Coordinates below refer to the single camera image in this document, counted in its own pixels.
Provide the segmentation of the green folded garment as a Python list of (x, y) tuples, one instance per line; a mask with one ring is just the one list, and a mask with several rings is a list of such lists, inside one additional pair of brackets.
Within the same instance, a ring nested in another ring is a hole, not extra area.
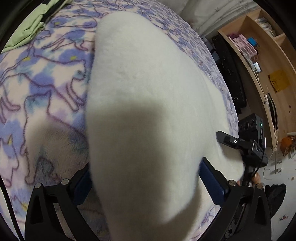
[(12, 33), (1, 53), (16, 49), (30, 42), (39, 30), (45, 26), (51, 16), (70, 3), (72, 1), (42, 1)]

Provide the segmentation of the wooden bookshelf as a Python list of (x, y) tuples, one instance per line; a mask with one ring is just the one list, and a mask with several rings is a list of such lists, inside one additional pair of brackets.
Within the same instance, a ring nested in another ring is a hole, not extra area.
[[(242, 34), (258, 52), (252, 62), (228, 36)], [(272, 150), (295, 132), (295, 49), (275, 20), (262, 8), (244, 14), (213, 37), (218, 64), (230, 90), (239, 120), (255, 113), (263, 120), (267, 146)], [(268, 75), (282, 69), (290, 86), (278, 93)]]

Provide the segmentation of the yellow paper sheet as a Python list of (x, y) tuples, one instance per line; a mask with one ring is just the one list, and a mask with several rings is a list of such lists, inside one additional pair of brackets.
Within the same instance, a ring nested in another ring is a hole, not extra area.
[(269, 81), (274, 88), (275, 93), (280, 92), (290, 86), (286, 73), (282, 70), (276, 70), (268, 75)]

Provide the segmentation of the cream floral curtain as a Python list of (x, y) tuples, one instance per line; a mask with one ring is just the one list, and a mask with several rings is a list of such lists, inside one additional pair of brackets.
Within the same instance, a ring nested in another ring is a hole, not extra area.
[(229, 21), (259, 8), (253, 0), (160, 1), (200, 35), (208, 36)]

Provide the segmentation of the pink storage boxes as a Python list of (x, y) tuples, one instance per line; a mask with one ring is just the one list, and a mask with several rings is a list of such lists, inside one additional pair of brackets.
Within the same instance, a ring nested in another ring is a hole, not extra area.
[(228, 36), (228, 38), (237, 47), (237, 49), (242, 54), (246, 54), (252, 62), (256, 62), (258, 60), (258, 52), (242, 34), (232, 33)]

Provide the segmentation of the purple cat print blanket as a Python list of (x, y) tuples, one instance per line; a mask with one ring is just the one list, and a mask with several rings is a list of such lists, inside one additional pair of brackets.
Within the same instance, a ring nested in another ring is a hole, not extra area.
[(85, 101), (99, 21), (114, 11), (139, 14), (191, 57), (223, 94), (238, 133), (230, 92), (199, 35), (159, 1), (72, 1), (34, 39), (1, 54), (1, 178), (25, 230), (33, 185), (53, 185), (84, 166)]

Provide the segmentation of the cream fuzzy cardigan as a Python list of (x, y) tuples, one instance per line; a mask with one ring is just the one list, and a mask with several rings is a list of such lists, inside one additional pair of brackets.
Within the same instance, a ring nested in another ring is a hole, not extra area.
[(227, 179), (243, 162), (223, 147), (221, 91), (145, 17), (116, 11), (98, 24), (88, 86), (90, 171), (112, 240), (192, 240), (211, 198), (203, 158)]

